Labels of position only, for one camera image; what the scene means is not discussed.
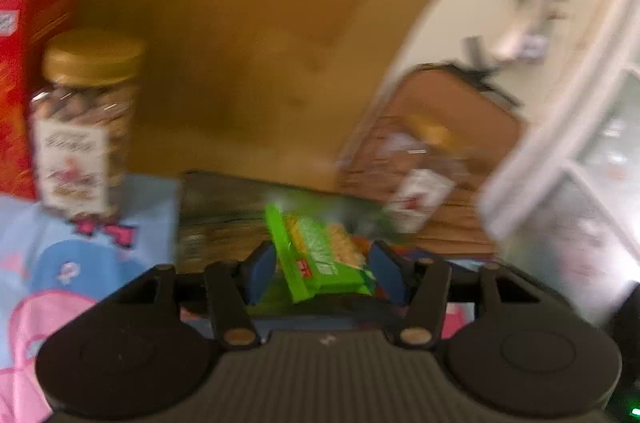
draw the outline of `plastic container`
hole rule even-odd
[[[453,189],[468,179],[470,146],[437,120],[423,115],[402,118],[374,165],[390,177],[394,193],[386,209],[401,233],[417,233]]]
[[[118,216],[143,43],[73,30],[47,44],[52,86],[31,101],[40,199],[68,219]]]

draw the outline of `label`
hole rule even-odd
[[[311,267],[306,259],[298,259],[298,269],[300,270],[300,275],[302,278],[313,278],[314,274],[311,271]]]
[[[320,275],[338,275],[331,246],[324,225],[309,217],[300,217],[296,223]]]
[[[396,229],[401,233],[416,233],[456,184],[426,168],[409,172],[396,195],[386,206]]]
[[[69,217],[104,213],[108,207],[108,131],[51,119],[35,125],[40,198]]]
[[[0,11],[0,37],[10,37],[18,29],[18,11]]]

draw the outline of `red box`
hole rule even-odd
[[[36,198],[29,101],[44,86],[47,41],[72,25],[76,0],[0,0],[0,192]]]

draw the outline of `gold lid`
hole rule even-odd
[[[144,50],[142,41],[126,35],[74,29],[47,44],[44,77],[66,86],[114,85],[136,76]]]
[[[449,156],[466,158],[470,155],[471,145],[464,138],[427,114],[403,116],[402,122],[414,137]]]

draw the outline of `snack wrapper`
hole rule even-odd
[[[371,294],[364,257],[344,226],[282,213],[273,205],[266,207],[265,219],[295,303],[317,294]]]

